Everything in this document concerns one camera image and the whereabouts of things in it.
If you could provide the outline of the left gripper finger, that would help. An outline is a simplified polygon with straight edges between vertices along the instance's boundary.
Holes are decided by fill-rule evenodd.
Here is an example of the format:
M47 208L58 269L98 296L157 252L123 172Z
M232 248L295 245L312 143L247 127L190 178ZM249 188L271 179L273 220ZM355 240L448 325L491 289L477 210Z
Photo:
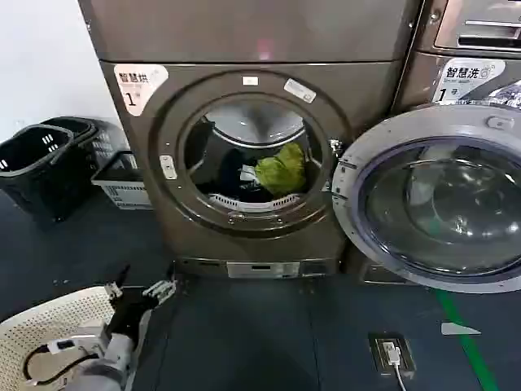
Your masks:
M149 306L161 306L177 290L177 280L173 276L166 277L142 292L142 297Z
M114 301L122 296L122 286L129 273L130 265L125 265L116 275L115 279L105 283L104 289L110 301Z

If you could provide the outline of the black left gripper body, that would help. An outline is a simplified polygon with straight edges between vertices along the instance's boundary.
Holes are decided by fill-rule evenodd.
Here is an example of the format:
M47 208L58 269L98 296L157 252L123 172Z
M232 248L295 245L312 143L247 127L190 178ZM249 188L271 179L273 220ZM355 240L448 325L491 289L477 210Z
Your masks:
M127 336L129 339L139 338L139 324L142 316L152 309L152 299L141 293L122 295L110 300L114 314L107 326L107 332Z

